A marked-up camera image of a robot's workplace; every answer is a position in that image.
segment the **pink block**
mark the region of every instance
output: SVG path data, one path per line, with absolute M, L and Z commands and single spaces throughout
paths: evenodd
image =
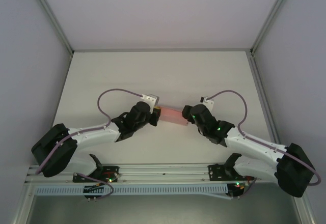
M 182 117 L 182 112 L 167 108 L 167 107 L 160 107 L 161 108 L 161 115 L 159 117 L 160 121 L 167 121 L 179 125 L 186 126 L 188 124 L 188 121 Z

